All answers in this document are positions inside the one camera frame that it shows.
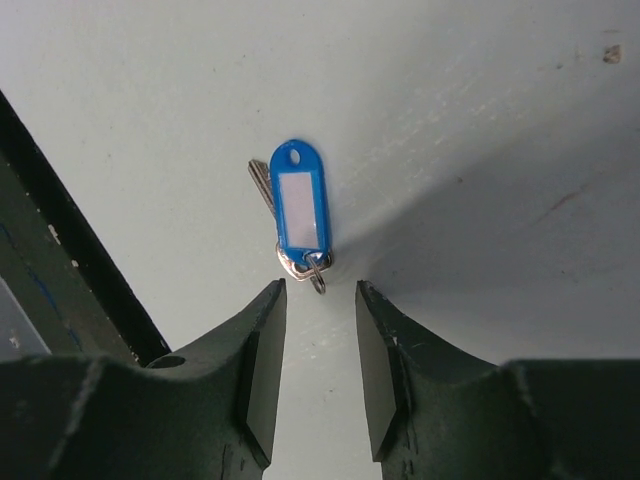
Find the key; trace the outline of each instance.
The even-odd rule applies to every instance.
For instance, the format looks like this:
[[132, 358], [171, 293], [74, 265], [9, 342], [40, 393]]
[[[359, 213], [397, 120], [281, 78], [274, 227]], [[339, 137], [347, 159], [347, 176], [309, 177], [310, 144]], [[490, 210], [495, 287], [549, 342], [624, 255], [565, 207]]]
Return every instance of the key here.
[[[273, 205], [273, 192], [271, 191], [269, 165], [265, 162], [261, 162], [260, 160], [251, 160], [249, 162], [249, 174], [251, 175], [253, 182], [256, 184], [256, 187], [258, 187], [258, 191], [267, 204], [271, 215], [273, 215], [275, 219], [275, 207]], [[303, 282], [310, 278], [315, 280], [315, 272], [313, 268], [306, 268], [303, 265], [294, 263], [280, 248], [280, 243], [276, 243], [276, 254], [282, 267], [294, 279], [299, 282]], [[325, 259], [320, 263], [320, 265], [317, 265], [317, 268], [318, 271], [322, 273], [329, 267], [331, 267], [331, 265], [333, 265], [333, 255], [329, 253], [329, 255], [327, 255]]]

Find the key tag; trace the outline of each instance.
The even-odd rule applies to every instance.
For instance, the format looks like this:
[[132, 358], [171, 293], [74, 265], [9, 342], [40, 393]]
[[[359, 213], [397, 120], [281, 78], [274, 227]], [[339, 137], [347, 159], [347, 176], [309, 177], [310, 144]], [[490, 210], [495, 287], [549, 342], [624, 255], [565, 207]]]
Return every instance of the key tag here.
[[280, 248], [313, 270], [311, 281], [322, 295], [326, 286], [318, 264], [331, 252], [331, 230], [320, 155], [308, 143], [289, 140], [273, 152], [269, 168]]

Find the key ring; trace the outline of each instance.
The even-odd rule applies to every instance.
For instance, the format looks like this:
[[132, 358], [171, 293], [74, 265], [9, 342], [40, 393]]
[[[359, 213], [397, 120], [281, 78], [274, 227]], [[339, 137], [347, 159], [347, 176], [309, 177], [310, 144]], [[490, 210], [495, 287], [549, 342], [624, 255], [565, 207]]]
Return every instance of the key ring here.
[[322, 275], [320, 274], [318, 265], [316, 265], [316, 262], [310, 253], [307, 253], [304, 256], [304, 259], [309, 265], [311, 265], [311, 269], [313, 270], [313, 276], [310, 277], [313, 288], [315, 288], [316, 292], [320, 295], [324, 295], [327, 292], [327, 284], [324, 283], [324, 278], [322, 278]]

